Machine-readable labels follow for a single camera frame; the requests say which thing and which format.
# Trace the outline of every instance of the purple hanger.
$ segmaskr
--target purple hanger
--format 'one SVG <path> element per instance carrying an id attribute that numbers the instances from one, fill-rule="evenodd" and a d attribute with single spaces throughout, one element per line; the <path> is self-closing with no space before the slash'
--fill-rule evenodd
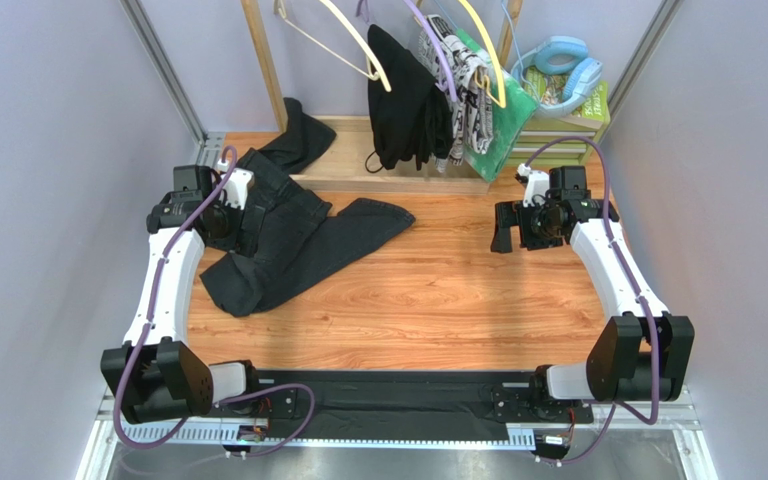
<path id="1" fill-rule="evenodd" d="M 428 24 L 425 15 L 419 11 L 417 6 L 414 5 L 414 2 L 411 0 L 404 0 L 404 2 L 414 13 L 414 17 L 419 20 L 420 25 L 422 25 L 423 30 L 425 30 L 426 35 L 428 35 L 428 38 L 431 40 L 431 45 L 437 53 L 438 63 L 440 63 L 443 73 L 446 74 L 446 79 L 443 80 L 443 83 L 437 82 L 437 88 L 441 90 L 446 90 L 448 88 L 449 98 L 452 99 L 453 102 L 458 102 L 458 94 L 455 93 L 455 79 L 452 77 L 452 69 L 449 67 L 449 61 L 446 60 L 446 55 L 443 54 L 443 48 L 440 46 L 440 40 L 437 39 L 437 34 L 431 29 L 431 25 Z M 358 0 L 355 16 L 363 17 L 366 23 L 369 23 L 369 5 L 367 5 L 366 0 Z"/>

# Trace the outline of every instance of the green plastic bag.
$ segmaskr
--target green plastic bag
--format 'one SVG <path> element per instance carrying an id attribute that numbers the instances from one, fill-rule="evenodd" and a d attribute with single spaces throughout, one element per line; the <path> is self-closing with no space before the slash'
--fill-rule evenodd
<path id="1" fill-rule="evenodd" d="M 474 51 L 479 58 L 488 65 L 491 64 L 488 52 L 480 47 L 467 32 L 458 29 L 457 35 L 464 42 L 464 45 Z M 495 75 L 491 73 L 493 91 L 496 92 L 497 84 L 494 77 Z M 468 144 L 464 144 L 464 160 L 488 182 L 494 181 L 499 176 L 499 172 L 505 166 L 517 139 L 520 138 L 523 126 L 529 121 L 538 106 L 535 100 L 523 90 L 520 82 L 504 70 L 503 77 L 506 107 L 499 108 L 499 105 L 493 104 L 493 141 L 488 148 L 488 153 L 484 155 L 476 153 Z"/>

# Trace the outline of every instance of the wooden tabletop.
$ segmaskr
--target wooden tabletop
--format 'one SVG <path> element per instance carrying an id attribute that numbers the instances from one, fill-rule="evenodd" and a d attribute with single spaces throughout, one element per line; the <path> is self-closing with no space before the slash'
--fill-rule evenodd
<path id="1" fill-rule="evenodd" d="M 228 141 L 242 153 L 268 139 Z M 416 223 L 270 312 L 233 318 L 196 278 L 189 345 L 208 364 L 250 359 L 258 368 L 531 369 L 584 360 L 604 320 L 571 248 L 490 251 L 494 204 L 523 195 L 513 175 L 504 170 L 486 196 L 365 195 L 406 208 Z M 596 160 L 588 175 L 601 197 Z M 362 195 L 319 196 L 334 215 Z M 207 249 L 198 273 L 222 255 Z"/>

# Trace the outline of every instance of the gray floor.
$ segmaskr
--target gray floor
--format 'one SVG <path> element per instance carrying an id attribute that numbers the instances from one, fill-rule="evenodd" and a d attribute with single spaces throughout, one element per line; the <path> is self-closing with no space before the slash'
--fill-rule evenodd
<path id="1" fill-rule="evenodd" d="M 594 434 L 577 431 L 574 452 L 586 448 Z M 109 480 L 144 478 L 125 470 L 120 455 L 112 464 Z M 609 432 L 586 461 L 561 469 L 536 464 L 527 452 L 400 450 L 359 448 L 288 447 L 263 458 L 241 461 L 217 459 L 185 466 L 221 453 L 220 447 L 165 445 L 146 452 L 130 452 L 123 459 L 130 469 L 155 472 L 167 479 L 685 479 L 673 434 L 670 431 Z"/>

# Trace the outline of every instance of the blue headphones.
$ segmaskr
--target blue headphones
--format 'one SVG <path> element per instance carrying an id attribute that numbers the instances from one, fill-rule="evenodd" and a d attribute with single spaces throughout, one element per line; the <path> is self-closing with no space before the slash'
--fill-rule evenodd
<path id="1" fill-rule="evenodd" d="M 538 101 L 535 115 L 544 118 L 563 117 L 576 110 L 597 88 L 603 72 L 603 64 L 588 56 L 585 42 L 563 36 L 550 37 L 520 57 L 511 75 L 525 82 L 526 69 L 532 65 L 546 75 L 570 74 L 562 92 L 562 103 L 546 105 Z"/>

